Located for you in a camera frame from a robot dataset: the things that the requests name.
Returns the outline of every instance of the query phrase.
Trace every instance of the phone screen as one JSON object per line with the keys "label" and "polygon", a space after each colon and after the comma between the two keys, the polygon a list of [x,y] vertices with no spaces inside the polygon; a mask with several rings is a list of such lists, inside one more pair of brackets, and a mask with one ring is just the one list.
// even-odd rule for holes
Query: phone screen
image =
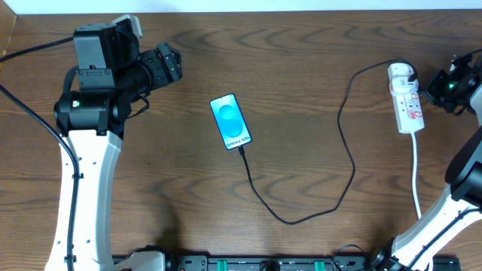
{"label": "phone screen", "polygon": [[251,142],[251,135],[234,94],[213,99],[210,105],[226,149]]}

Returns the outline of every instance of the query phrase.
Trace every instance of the power strip switch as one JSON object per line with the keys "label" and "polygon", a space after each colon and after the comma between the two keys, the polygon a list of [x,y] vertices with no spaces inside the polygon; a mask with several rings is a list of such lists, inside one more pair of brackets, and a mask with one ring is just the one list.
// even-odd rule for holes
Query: power strip switch
{"label": "power strip switch", "polygon": [[423,129],[425,124],[417,93],[419,82],[417,79],[408,80],[413,75],[413,68],[405,63],[395,63],[390,65],[388,72],[398,131],[409,134]]}

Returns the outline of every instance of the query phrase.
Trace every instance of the wood grain surface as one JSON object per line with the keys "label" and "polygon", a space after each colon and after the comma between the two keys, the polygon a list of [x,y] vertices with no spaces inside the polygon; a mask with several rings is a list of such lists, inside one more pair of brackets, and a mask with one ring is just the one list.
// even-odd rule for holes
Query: wood grain surface
{"label": "wood grain surface", "polygon": [[[340,209],[288,227],[251,192],[243,160],[226,151],[209,101],[235,93],[252,132],[245,147],[255,186],[283,218],[332,208],[351,174],[337,110],[351,76],[394,57],[409,59],[421,84],[453,54],[479,48],[482,11],[141,14],[142,50],[167,41],[183,56],[184,78],[156,90],[151,109],[129,120],[114,177],[111,246],[147,244],[211,254],[319,255],[355,243],[370,251],[407,230],[410,136],[398,134],[386,67],[355,81],[341,123],[357,165]],[[70,36],[116,15],[21,16],[9,53]],[[73,44],[11,60],[1,83],[54,125]],[[419,197],[423,212],[444,173],[477,128],[423,104]],[[59,205],[59,147],[33,119],[0,97],[0,269],[43,269]],[[443,251],[480,270],[482,224]]]}

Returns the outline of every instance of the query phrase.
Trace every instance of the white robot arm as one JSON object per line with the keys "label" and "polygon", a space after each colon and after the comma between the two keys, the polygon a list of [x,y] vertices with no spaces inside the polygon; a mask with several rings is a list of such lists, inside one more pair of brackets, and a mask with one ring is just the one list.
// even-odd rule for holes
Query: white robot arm
{"label": "white robot arm", "polygon": [[482,219],[482,82],[480,60],[471,67],[471,57],[455,58],[450,75],[440,71],[421,94],[447,112],[462,106],[457,114],[465,109],[475,113],[479,128],[449,165],[442,195],[372,259],[368,271],[425,270],[451,239]]}
{"label": "white robot arm", "polygon": [[[75,189],[71,158],[61,148],[59,217],[45,270],[163,271],[160,252],[139,253],[114,266],[110,243],[112,181],[130,104],[142,99],[145,110],[152,90],[182,78],[180,53],[166,43],[140,53],[141,37],[139,19],[132,15],[75,30],[79,66],[66,75],[64,86],[77,75],[81,88],[64,89],[54,114],[57,131],[78,160],[80,178]],[[77,205],[71,212],[73,196]]]}

